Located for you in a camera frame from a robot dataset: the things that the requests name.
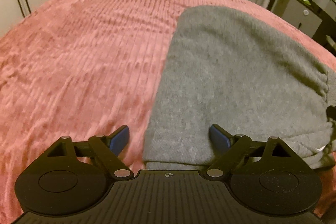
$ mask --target folded gray clothing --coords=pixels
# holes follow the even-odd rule
[[[147,169],[211,165],[217,123],[254,141],[282,138],[310,167],[336,150],[328,96],[335,73],[301,44],[238,10],[198,6],[179,18],[162,74],[143,159]]]

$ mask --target pink bedspread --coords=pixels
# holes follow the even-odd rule
[[[142,167],[169,42],[179,15],[197,5],[247,12],[336,70],[324,48],[246,0],[51,0],[0,39],[1,224],[21,213],[17,176],[62,135],[87,140],[127,124],[124,162],[135,172]]]

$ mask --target silver screw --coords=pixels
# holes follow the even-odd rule
[[[114,175],[118,178],[125,178],[128,177],[130,174],[131,172],[126,169],[119,169],[116,172],[114,172]]]
[[[211,176],[213,178],[221,177],[224,173],[222,170],[219,169],[210,169],[207,171],[208,176]]]

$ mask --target pink blanket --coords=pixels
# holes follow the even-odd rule
[[[1,224],[21,213],[13,190],[20,172],[62,135],[87,140],[127,124],[124,162],[142,167],[169,42],[179,15],[197,5],[247,12],[336,70],[323,47],[246,0],[51,0],[0,39]]]

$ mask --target drawer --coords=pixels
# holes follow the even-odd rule
[[[322,20],[297,0],[290,0],[282,15],[282,19],[298,28],[301,32],[313,37]]]

